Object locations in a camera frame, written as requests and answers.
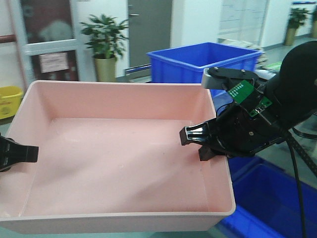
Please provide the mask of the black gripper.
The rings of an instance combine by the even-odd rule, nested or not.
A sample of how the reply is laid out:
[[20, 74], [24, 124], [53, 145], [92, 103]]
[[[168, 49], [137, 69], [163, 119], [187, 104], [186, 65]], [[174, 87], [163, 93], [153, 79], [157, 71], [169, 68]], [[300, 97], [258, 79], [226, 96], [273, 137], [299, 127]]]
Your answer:
[[251, 118], [236, 103], [226, 105], [212, 120], [183, 127], [179, 136], [182, 146], [190, 143], [202, 145], [198, 150], [202, 162], [209, 161], [217, 154], [253, 156], [268, 146], [283, 141], [263, 118]]

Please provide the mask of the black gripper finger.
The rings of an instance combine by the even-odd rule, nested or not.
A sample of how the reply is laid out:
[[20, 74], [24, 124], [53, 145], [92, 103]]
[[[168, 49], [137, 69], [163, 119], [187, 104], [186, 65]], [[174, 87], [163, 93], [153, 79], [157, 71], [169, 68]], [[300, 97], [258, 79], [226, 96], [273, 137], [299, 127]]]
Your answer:
[[22, 145], [11, 138], [0, 136], [0, 171], [6, 172], [19, 163], [36, 163], [38, 146]]

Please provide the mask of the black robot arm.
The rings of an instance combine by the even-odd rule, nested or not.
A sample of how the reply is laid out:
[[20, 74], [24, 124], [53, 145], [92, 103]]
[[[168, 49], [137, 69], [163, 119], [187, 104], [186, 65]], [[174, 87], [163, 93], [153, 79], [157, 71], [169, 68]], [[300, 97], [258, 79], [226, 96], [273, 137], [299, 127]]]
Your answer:
[[200, 159], [252, 156], [286, 139], [289, 129], [317, 110], [317, 44], [293, 48], [280, 71], [266, 82], [244, 69], [210, 67], [202, 86], [232, 98], [215, 118], [180, 131], [182, 145], [200, 145]]

